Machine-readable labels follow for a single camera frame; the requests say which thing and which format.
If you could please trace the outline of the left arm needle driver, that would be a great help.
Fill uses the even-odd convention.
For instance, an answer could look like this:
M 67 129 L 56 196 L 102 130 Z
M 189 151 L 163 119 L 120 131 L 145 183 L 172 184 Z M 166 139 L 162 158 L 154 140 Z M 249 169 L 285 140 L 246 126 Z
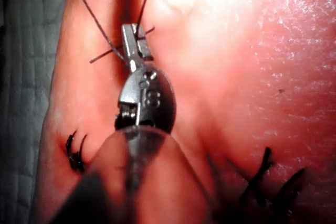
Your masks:
M 171 133 L 176 101 L 172 86 L 163 71 L 153 65 L 143 66 L 127 78 L 118 101 L 116 130 L 134 125 L 148 125 Z

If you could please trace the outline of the left arm needle driver jaw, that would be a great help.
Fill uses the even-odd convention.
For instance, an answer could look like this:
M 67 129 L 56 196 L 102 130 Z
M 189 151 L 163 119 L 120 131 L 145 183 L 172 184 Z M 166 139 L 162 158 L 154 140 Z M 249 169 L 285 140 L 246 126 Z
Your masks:
M 137 51 L 139 56 L 144 60 L 144 61 L 153 61 L 154 58 L 152 56 L 152 53 L 149 49 L 148 42 L 146 40 L 146 35 L 149 34 L 154 30 L 154 27 L 151 28 L 148 31 L 144 31 L 142 26 L 137 26 L 133 25 L 132 26 L 134 37 L 135 37 L 135 42 L 137 46 Z
M 124 24 L 121 26 L 124 58 L 130 72 L 135 72 L 143 65 L 139 54 L 137 40 L 135 38 L 136 24 Z

